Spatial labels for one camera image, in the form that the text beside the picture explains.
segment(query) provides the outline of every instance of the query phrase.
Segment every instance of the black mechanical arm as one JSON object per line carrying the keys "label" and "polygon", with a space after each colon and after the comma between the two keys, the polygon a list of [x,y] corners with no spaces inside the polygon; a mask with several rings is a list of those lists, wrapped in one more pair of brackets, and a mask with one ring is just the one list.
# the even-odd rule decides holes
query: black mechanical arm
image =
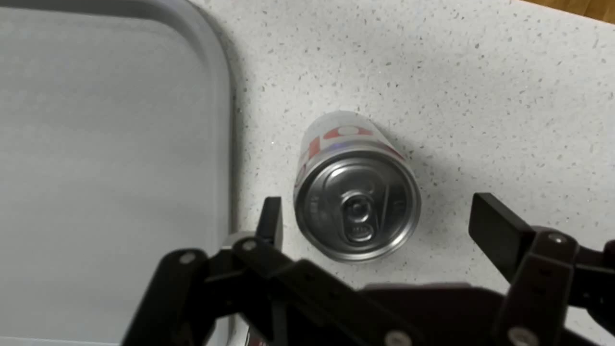
{"label": "black mechanical arm", "polygon": [[476,193],[470,234],[512,282],[355,289],[274,247],[282,199],[268,197],[255,237],[208,257],[162,259],[124,346],[201,346],[216,318],[241,312],[276,346],[591,346],[564,328],[568,305],[615,332],[615,239],[604,251],[529,226],[493,193]]}

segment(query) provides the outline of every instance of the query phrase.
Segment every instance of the pull tab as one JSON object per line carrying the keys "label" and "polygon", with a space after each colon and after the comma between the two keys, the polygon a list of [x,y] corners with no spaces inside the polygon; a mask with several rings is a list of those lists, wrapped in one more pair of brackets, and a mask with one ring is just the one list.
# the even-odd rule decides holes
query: pull tab
{"label": "pull tab", "polygon": [[370,193],[353,189],[343,195],[345,234],[351,241],[370,241],[378,232],[378,214]]}

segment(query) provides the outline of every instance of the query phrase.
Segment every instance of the bolt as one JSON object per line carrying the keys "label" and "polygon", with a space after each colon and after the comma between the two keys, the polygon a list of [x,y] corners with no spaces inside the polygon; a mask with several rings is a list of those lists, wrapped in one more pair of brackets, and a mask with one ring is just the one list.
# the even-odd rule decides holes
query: bolt
{"label": "bolt", "polygon": [[551,236],[549,236],[552,241],[556,241],[556,243],[570,243],[570,239],[564,236],[564,234],[560,234],[560,232],[551,232]]}
{"label": "bolt", "polygon": [[245,251],[253,251],[257,245],[258,245],[258,241],[251,237],[251,239],[247,239],[247,241],[243,243],[243,249],[245,249]]}
{"label": "bolt", "polygon": [[512,326],[508,330],[508,337],[514,341],[514,346],[541,346],[539,335],[526,326]]}
{"label": "bolt", "polygon": [[385,346],[412,346],[412,337],[405,330],[389,330]]}
{"label": "bolt", "polygon": [[193,262],[195,259],[197,259],[197,253],[195,253],[195,251],[187,251],[187,253],[183,253],[183,255],[180,257],[180,262],[189,264],[189,262]]}

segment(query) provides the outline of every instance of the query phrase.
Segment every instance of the speckled countertop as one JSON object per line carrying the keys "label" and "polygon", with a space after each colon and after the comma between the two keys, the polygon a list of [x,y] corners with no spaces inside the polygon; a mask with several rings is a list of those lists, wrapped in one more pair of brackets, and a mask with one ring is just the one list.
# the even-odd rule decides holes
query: speckled countertop
{"label": "speckled countertop", "polygon": [[[506,282],[468,236],[474,191],[589,245],[615,237],[615,26],[518,0],[201,0],[237,88],[237,228],[285,197],[285,251],[353,284]],[[326,111],[372,116],[412,157],[416,236],[337,262],[299,230],[305,128]],[[589,314],[570,324],[615,343]]]}

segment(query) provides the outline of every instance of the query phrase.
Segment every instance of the can rim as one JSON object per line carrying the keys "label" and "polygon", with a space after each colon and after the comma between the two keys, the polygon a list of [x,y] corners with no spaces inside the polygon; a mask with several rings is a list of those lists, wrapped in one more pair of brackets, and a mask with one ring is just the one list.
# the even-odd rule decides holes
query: can rim
{"label": "can rim", "polygon": [[[303,199],[308,193],[308,187],[312,186],[312,182],[330,164],[333,164],[333,162],[337,162],[341,159],[347,159],[347,157],[366,157],[366,155],[383,159],[387,162],[393,162],[393,166],[397,166],[403,172],[403,176],[410,184],[410,191],[412,191],[412,216],[410,216],[408,224],[403,228],[403,232],[397,237],[393,237],[391,241],[387,241],[385,245],[381,245],[381,247],[376,247],[376,249],[366,251],[366,253],[353,253],[353,251],[333,249],[333,247],[326,245],[320,237],[316,237],[314,232],[308,230],[308,220],[301,212],[299,199]],[[368,259],[383,257],[383,255],[399,249],[418,230],[420,218],[422,218],[422,207],[424,207],[422,189],[420,189],[420,184],[418,184],[418,180],[414,176],[414,170],[406,162],[406,157],[401,155],[395,147],[385,145],[385,143],[362,143],[362,145],[351,147],[347,151],[341,151],[337,155],[331,155],[328,159],[316,161],[314,166],[305,174],[303,180],[297,182],[297,187],[295,187],[295,216],[297,216],[301,232],[318,249],[322,249],[326,255],[330,255],[333,259],[339,259],[339,261],[368,261]]]}

